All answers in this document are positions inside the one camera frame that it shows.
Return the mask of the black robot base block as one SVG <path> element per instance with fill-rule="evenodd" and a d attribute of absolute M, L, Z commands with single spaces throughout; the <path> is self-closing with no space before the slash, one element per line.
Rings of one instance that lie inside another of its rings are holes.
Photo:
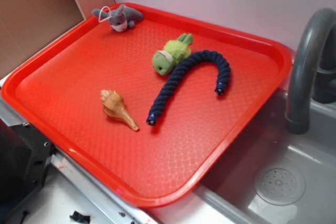
<path fill-rule="evenodd" d="M 1 223 L 44 187 L 52 150 L 33 125 L 1 121 Z"/>

